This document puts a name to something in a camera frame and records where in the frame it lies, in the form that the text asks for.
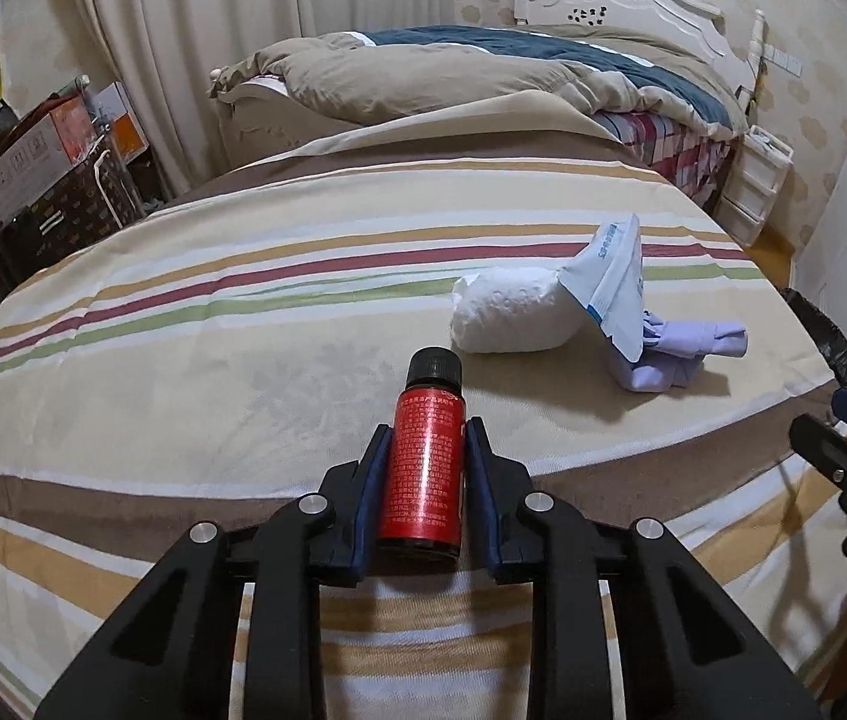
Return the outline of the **lilac cloth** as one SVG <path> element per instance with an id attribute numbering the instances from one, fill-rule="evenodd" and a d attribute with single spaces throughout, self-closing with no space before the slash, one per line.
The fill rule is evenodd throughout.
<path id="1" fill-rule="evenodd" d="M 615 382 L 634 394 L 662 394 L 687 388 L 707 356 L 742 358 L 749 348 L 746 327 L 739 322 L 664 320 L 643 312 L 643 351 L 627 361 L 607 348 L 607 369 Z"/>

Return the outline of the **red bottle black cap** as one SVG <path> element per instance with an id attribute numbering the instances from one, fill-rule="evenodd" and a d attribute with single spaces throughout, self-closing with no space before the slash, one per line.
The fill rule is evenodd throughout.
<path id="1" fill-rule="evenodd" d="M 399 553 L 456 561 L 464 505 L 462 361 L 454 351 L 415 351 L 392 424 L 378 541 Z"/>

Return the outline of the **white blue plastic package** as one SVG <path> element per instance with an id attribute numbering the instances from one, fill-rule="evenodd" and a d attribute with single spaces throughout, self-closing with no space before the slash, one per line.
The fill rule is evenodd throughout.
<path id="1" fill-rule="evenodd" d="M 592 241 L 558 271 L 558 281 L 627 362 L 643 355 L 643 254 L 640 220 L 602 224 Z"/>

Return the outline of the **black lined trash bin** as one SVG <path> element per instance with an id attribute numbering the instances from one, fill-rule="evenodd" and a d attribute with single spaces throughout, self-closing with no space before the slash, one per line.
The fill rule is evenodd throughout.
<path id="1" fill-rule="evenodd" d="M 796 289 L 783 288 L 780 294 L 824 356 L 840 387 L 847 388 L 847 338 L 842 330 Z"/>

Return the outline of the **white plastic drawer unit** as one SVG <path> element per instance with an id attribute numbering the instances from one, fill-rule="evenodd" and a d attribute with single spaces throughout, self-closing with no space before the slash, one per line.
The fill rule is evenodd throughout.
<path id="1" fill-rule="evenodd" d="M 718 224 L 741 247 L 757 241 L 792 167 L 793 148 L 765 128 L 752 125 L 741 138 L 714 210 Z"/>

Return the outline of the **striped cloth covered table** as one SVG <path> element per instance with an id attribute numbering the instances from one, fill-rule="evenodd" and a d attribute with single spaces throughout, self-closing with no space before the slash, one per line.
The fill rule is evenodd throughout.
<path id="1" fill-rule="evenodd" d="M 597 520 L 663 520 L 821 699 L 846 686 L 846 525 L 789 449 L 832 372 L 684 193 L 539 93 L 350 133 L 231 172 L 0 302 L 0 710 L 28 718 L 190 525 L 259 522 L 363 452 L 457 280 L 556 268 L 638 218 L 648 307 L 749 349 L 635 395 L 584 327 L 471 356 L 493 447 Z"/>

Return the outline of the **plaid bed sheet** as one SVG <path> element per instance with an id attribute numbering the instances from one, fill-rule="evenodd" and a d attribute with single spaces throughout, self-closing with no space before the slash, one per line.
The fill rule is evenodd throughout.
<path id="1" fill-rule="evenodd" d="M 649 112 L 597 112 L 592 118 L 626 146 L 645 166 L 703 206 L 718 188 L 718 177 L 732 151 L 663 115 Z"/>

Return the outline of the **white wooden headboard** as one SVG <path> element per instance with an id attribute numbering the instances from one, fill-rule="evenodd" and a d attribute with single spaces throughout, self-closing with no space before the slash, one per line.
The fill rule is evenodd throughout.
<path id="1" fill-rule="evenodd" d="M 744 59 L 718 28 L 723 12 L 702 0 L 514 0 L 514 18 L 518 25 L 623 29 L 663 39 L 705 62 L 737 99 L 750 98 L 759 84 L 767 32 L 760 8 Z"/>

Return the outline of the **orange white cardboard box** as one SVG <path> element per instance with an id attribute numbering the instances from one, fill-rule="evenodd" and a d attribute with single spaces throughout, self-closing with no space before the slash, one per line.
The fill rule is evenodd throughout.
<path id="1" fill-rule="evenodd" d="M 0 224 L 39 200 L 98 140 L 80 94 L 57 99 L 0 154 Z"/>

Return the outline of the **orange white small carton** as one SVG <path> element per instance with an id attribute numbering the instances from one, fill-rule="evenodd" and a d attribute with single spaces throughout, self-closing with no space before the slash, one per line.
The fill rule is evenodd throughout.
<path id="1" fill-rule="evenodd" d="M 94 94 L 94 109 L 109 125 L 122 160 L 132 163 L 149 148 L 143 128 L 128 102 L 121 82 L 112 82 Z"/>

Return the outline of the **blue beige duvet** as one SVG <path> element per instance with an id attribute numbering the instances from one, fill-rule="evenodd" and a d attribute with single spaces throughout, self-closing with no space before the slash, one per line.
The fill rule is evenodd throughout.
<path id="1" fill-rule="evenodd" d="M 648 60 L 527 29 L 438 25 L 291 37 L 222 68 L 210 94 L 256 76 L 274 76 L 296 103 L 357 125 L 542 91 L 584 115 L 651 112 L 716 142 L 747 128 L 734 93 L 691 55 Z"/>

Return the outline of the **white pleated curtain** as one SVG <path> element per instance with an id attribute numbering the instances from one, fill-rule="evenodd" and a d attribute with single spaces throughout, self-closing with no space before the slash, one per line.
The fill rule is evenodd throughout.
<path id="1" fill-rule="evenodd" d="M 172 195 L 225 171 L 213 68 L 288 37 L 448 23 L 453 0 L 76 0 Z"/>

